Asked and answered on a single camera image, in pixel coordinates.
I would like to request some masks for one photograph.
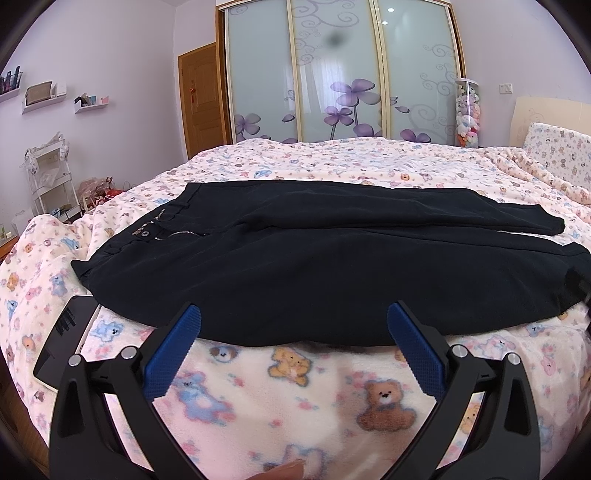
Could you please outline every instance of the clear plush toy container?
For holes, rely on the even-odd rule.
[[[457,79],[456,87],[456,145],[478,148],[480,136],[478,83],[470,79]]]

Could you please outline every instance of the wooden door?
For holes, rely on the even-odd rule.
[[[181,110],[187,155],[224,144],[217,86],[216,44],[178,58]]]

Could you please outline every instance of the phone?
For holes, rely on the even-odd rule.
[[[50,390],[58,390],[68,359],[80,353],[100,310],[92,296],[74,295],[51,329],[33,375]]]

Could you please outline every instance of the wooden floor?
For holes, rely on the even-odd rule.
[[[28,410],[18,396],[3,355],[0,355],[0,417],[31,461],[49,477],[49,449],[31,423]]]

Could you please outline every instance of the wall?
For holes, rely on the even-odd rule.
[[[482,145],[507,145],[515,100],[542,96],[591,103],[591,73],[536,0],[451,0],[467,76],[480,84]],[[499,84],[512,83],[513,95]]]
[[[65,82],[63,103],[21,115],[18,98],[0,103],[0,222],[30,205],[29,147],[58,130],[70,142],[75,183],[113,175],[138,184],[183,161],[170,71],[175,8],[160,0],[58,0],[17,47],[7,71],[23,87]],[[106,109],[74,114],[79,94],[109,95]]]
[[[216,41],[215,5],[215,0],[190,0],[177,7],[174,17],[173,71],[180,144],[185,159],[187,148],[178,86],[178,56]]]

